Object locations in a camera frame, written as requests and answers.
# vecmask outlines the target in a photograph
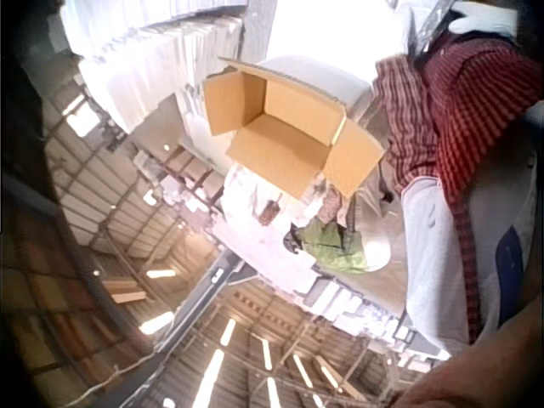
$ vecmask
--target cardboard box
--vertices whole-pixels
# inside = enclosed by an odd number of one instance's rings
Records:
[[[318,172],[351,196],[382,146],[357,124],[371,103],[360,79],[319,62],[281,57],[204,82],[212,135],[238,130],[227,154],[300,198]]]

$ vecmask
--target stacked paper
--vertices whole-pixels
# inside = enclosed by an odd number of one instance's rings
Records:
[[[247,0],[66,0],[60,16],[71,50],[88,58],[133,29],[245,5]]]
[[[241,19],[221,17],[138,29],[79,69],[95,100],[131,133],[166,97],[184,90],[192,99],[207,76],[222,71],[218,57],[236,57],[241,27]]]

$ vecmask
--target glove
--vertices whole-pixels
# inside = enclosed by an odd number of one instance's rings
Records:
[[[391,14],[388,32],[380,38],[380,57],[385,60],[395,55],[407,55],[414,35],[414,14],[409,3],[403,3]]]
[[[454,34],[482,31],[515,38],[518,34],[518,12],[509,8],[475,2],[456,2],[451,9],[464,14],[449,25]]]

